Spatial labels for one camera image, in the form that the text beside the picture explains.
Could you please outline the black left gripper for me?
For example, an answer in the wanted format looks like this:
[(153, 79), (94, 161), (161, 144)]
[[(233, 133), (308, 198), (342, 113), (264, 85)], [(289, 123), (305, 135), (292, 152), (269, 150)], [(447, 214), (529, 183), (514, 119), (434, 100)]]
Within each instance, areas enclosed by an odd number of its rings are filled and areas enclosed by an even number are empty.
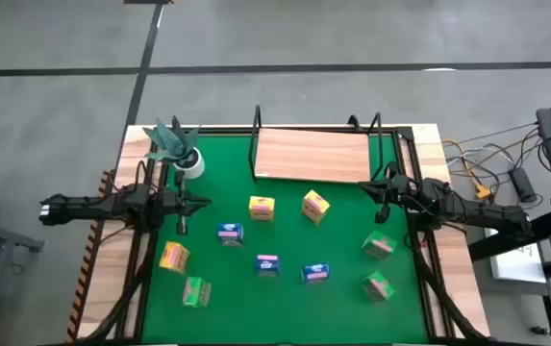
[(211, 199), (207, 197), (198, 196), (190, 191), (186, 193), (186, 178), (183, 170), (176, 170), (174, 172), (173, 184), (176, 191), (163, 190), (163, 213), (164, 214), (177, 214), (177, 228), (176, 233), (178, 235), (188, 234), (188, 214), (195, 213), (196, 211), (206, 207), (207, 202)]

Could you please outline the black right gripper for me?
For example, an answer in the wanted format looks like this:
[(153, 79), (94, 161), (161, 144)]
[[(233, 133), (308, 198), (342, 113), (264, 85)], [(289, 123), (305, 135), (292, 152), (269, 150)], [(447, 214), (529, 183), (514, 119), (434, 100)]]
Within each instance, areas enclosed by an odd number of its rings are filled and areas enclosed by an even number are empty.
[(405, 174), (401, 174), (396, 162), (387, 164), (384, 177), (375, 181), (358, 182), (359, 187), (367, 187), (366, 194), (375, 202), (381, 205), (376, 213), (375, 222), (383, 224), (388, 221), (390, 215), (390, 204), (403, 206), (404, 197), (413, 197), (413, 190), (417, 181)]

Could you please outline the blue Frosted Flakes cereal box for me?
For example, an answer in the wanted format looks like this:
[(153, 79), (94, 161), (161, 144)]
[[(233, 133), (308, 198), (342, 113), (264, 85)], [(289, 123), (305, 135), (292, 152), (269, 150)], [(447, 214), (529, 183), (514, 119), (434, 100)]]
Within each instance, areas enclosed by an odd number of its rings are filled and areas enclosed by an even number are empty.
[(219, 223), (216, 233), (222, 246), (244, 245), (244, 230), (240, 223)]
[(280, 275), (280, 261), (277, 255), (257, 255), (255, 271), (260, 276), (277, 277)]
[(322, 282), (330, 278), (330, 272), (328, 262), (304, 265), (301, 269), (301, 281), (303, 284)]

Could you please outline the green Apple Jacks cereal box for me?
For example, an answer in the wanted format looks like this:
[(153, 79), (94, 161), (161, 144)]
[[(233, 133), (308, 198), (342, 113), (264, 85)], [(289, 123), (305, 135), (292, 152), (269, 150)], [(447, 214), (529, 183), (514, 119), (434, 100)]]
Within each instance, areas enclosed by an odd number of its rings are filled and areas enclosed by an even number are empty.
[(395, 239), (374, 231), (364, 240), (362, 250), (377, 260), (383, 260), (394, 253), (397, 244)]
[(205, 308), (211, 298), (212, 285), (200, 277), (188, 277), (184, 286), (183, 306)]
[(362, 280), (366, 295), (374, 301), (389, 300), (396, 292), (391, 283), (381, 271), (375, 271)]

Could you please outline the yellow Corn Pops cereal box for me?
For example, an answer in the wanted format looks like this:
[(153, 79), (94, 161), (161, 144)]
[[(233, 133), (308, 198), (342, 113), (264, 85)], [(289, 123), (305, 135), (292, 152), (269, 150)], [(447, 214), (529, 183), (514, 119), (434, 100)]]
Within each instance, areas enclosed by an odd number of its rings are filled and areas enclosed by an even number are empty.
[(330, 204), (314, 190), (310, 190), (303, 198), (301, 211), (315, 225), (319, 224), (326, 215)]
[(272, 221), (274, 219), (275, 199), (251, 196), (248, 210), (252, 220)]
[(181, 243), (167, 241), (163, 247), (159, 267), (178, 274), (185, 274), (190, 251)]

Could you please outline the potted snake plant white pot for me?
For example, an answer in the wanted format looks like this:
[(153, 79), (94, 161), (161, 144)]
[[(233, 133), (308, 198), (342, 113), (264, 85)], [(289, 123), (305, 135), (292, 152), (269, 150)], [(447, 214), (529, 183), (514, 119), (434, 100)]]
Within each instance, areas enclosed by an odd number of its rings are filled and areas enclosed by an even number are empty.
[(147, 153), (146, 158), (171, 163), (189, 180), (203, 175), (206, 164), (197, 147), (200, 127), (184, 130), (178, 118), (172, 116), (169, 126), (158, 119), (155, 127), (143, 127), (142, 130), (156, 145), (156, 151)]

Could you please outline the orange black hazard tape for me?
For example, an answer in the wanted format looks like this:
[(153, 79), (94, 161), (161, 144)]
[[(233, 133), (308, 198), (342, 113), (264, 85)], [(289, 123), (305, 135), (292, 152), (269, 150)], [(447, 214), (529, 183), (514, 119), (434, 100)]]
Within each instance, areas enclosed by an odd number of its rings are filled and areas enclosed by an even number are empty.
[(73, 343), (80, 338), (79, 331), (87, 301), (91, 276), (95, 267), (99, 243), (103, 233), (103, 227), (103, 221), (95, 220), (89, 223), (89, 232), (86, 240), (85, 252), (77, 279), (74, 300), (69, 315), (69, 324), (66, 329), (66, 343)]

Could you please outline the black desk beam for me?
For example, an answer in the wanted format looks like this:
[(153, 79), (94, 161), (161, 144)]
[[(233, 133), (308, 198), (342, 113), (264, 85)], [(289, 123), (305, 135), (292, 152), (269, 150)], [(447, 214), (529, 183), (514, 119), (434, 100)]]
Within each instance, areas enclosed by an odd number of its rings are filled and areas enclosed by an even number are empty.
[(551, 240), (551, 212), (531, 221), (531, 231), (524, 235), (503, 235), (499, 232), (468, 246), (473, 261), (484, 260), (527, 245)]

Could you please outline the black power brick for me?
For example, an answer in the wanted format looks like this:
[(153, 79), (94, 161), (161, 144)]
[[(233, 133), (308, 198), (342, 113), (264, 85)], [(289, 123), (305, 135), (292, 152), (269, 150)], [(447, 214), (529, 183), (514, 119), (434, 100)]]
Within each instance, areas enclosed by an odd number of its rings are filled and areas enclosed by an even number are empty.
[(537, 201), (538, 197), (523, 167), (513, 168), (509, 171), (509, 176), (520, 202), (532, 203)]

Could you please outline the white paper sheet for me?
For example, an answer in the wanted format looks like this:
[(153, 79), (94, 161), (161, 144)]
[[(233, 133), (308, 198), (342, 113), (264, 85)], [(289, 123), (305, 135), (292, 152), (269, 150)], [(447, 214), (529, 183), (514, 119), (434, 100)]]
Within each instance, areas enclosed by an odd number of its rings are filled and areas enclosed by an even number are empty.
[(536, 243), (491, 257), (489, 262), (494, 279), (533, 284), (546, 283)]

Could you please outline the grey computer desk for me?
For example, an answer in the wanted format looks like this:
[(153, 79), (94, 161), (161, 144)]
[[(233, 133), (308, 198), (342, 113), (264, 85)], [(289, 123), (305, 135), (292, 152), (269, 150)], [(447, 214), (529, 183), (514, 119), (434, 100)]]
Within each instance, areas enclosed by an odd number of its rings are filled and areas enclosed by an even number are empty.
[[(466, 226), (466, 239), (468, 246), (472, 243), (482, 240), (490, 235), (479, 228)], [(536, 326), (540, 319), (543, 319), (549, 324), (551, 334), (551, 240), (545, 239), (537, 243), (538, 250), (542, 262), (542, 268), (546, 279), (545, 284), (533, 284), (513, 281), (502, 281), (492, 277), (489, 273), (489, 259), (480, 259), (473, 261), (476, 279), (480, 281), (479, 287), (483, 293), (485, 292), (502, 292), (509, 293), (518, 297), (522, 296), (537, 296), (538, 300), (544, 304), (542, 309), (532, 310), (525, 309), (529, 314), (527, 317), (519, 314), (514, 318), (513, 322), (508, 322), (502, 317), (492, 316), (489, 321), (491, 328), (511, 329), (513, 327), (526, 324), (529, 329)]]

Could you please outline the wooden shelf black metal frame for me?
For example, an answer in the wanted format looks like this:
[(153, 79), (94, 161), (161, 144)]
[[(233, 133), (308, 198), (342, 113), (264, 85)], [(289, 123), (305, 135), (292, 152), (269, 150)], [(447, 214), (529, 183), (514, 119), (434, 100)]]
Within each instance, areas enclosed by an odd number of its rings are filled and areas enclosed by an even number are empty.
[(259, 178), (356, 184), (373, 181), (384, 167), (382, 115), (363, 128), (355, 115), (340, 131), (265, 127), (255, 108), (248, 163)]

